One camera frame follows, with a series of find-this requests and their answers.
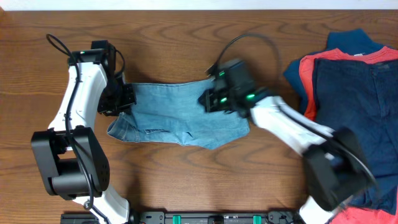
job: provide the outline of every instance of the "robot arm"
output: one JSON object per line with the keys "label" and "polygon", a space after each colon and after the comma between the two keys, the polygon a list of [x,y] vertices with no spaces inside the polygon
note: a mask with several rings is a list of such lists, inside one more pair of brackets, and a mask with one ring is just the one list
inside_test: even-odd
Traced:
{"label": "robot arm", "polygon": [[[100,223],[126,223],[129,203],[109,184],[109,163],[93,130],[97,112],[106,116],[129,113],[135,103],[134,92],[131,85],[124,84],[123,77],[115,75],[116,49],[108,41],[94,41],[90,50],[72,54],[78,60],[80,83],[70,111],[70,128],[93,184],[95,199],[90,212]],[[48,130],[35,132],[31,142],[46,191],[84,205],[90,189],[77,159],[58,157],[71,149],[65,135],[65,113],[77,74],[71,58],[68,63],[69,82],[61,107]]]}
{"label": "robot arm", "polygon": [[260,128],[268,130],[272,134],[275,134],[300,156],[302,156],[312,144],[319,145],[324,143],[326,140],[313,134],[290,119],[281,112],[277,105],[291,114],[291,116],[301,120],[301,122],[313,127],[319,132],[322,132],[324,135],[333,137],[332,133],[334,130],[305,118],[289,107],[280,96],[269,96],[257,102],[255,107],[250,109],[251,118],[254,124]]}

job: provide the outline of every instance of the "folded clothes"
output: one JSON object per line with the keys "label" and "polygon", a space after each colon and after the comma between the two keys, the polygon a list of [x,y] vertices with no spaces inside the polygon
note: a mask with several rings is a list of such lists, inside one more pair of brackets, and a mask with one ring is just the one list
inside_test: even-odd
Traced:
{"label": "folded clothes", "polygon": [[[362,29],[345,32],[330,32],[325,51],[340,49],[349,55],[367,55],[381,50],[384,45],[373,42]],[[301,59],[293,61],[284,72],[284,77],[301,98],[299,112],[304,114],[307,109],[308,96],[299,75]]]}
{"label": "folded clothes", "polygon": [[333,49],[315,55],[308,55],[305,56],[303,59],[301,59],[299,75],[305,89],[305,94],[308,96],[308,104],[304,112],[304,116],[306,116],[308,119],[312,121],[315,120],[315,117],[317,115],[317,107],[315,105],[313,97],[314,93],[313,93],[313,84],[312,84],[314,60],[317,58],[324,58],[329,60],[357,60],[357,61],[366,62],[368,64],[372,64],[372,63],[398,59],[398,50],[393,50],[388,47],[383,47],[381,50],[368,55],[352,56],[343,53],[340,49]]}
{"label": "folded clothes", "polygon": [[396,224],[398,215],[391,215],[383,210],[349,207],[332,219],[330,224]]}
{"label": "folded clothes", "polygon": [[206,113],[198,98],[213,80],[181,84],[133,84],[137,104],[121,113],[108,134],[126,142],[170,142],[216,149],[247,135],[247,119],[237,113]]}
{"label": "folded clothes", "polygon": [[396,212],[398,185],[398,60],[367,64],[316,59],[313,71],[316,122],[350,128],[379,184],[355,197],[357,207]]}

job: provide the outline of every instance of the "wooden table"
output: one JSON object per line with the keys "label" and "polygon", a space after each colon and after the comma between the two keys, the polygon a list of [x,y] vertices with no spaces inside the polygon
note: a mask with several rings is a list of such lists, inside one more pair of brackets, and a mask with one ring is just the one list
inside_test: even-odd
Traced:
{"label": "wooden table", "polygon": [[[269,36],[283,69],[322,50],[331,31],[363,28],[373,40],[398,47],[397,11],[92,11],[5,12],[0,17],[0,223],[59,223],[80,205],[44,190],[30,148],[58,111],[67,80],[66,56],[45,39],[50,32],[71,50],[108,39],[126,58],[130,82],[181,83],[204,71],[239,34]],[[261,40],[234,45],[259,85],[273,83],[276,59]],[[297,107],[297,96],[282,85]],[[114,118],[97,116],[95,133],[111,166],[111,183],[138,210],[261,211],[299,208],[306,199],[297,156],[272,134],[252,127],[217,150],[166,143],[123,143],[106,135]]]}

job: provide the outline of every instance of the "green led light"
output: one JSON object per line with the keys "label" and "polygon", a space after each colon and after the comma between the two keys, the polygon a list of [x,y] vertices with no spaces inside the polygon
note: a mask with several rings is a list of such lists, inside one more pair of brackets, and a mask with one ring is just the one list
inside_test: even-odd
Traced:
{"label": "green led light", "polygon": [[249,94],[249,95],[246,96],[246,98],[247,98],[248,100],[251,99],[251,98],[253,98],[253,97],[255,97],[254,94]]}

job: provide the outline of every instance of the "red shirt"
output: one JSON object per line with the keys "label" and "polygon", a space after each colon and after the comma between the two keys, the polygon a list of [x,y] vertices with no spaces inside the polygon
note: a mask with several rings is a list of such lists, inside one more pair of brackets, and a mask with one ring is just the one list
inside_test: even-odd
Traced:
{"label": "red shirt", "polygon": [[391,215],[383,210],[367,208],[347,208],[331,221],[331,224],[396,224],[398,216]]}
{"label": "red shirt", "polygon": [[315,106],[315,100],[313,97],[312,73],[314,68],[314,61],[318,58],[328,60],[356,60],[368,64],[374,64],[378,62],[398,59],[398,50],[383,47],[381,50],[368,55],[352,56],[343,53],[339,49],[333,49],[315,55],[308,55],[302,58],[300,61],[300,68],[298,72],[300,74],[304,90],[308,96],[308,105],[307,109],[305,110],[304,116],[312,121],[314,121],[315,117],[317,116],[317,107]]}

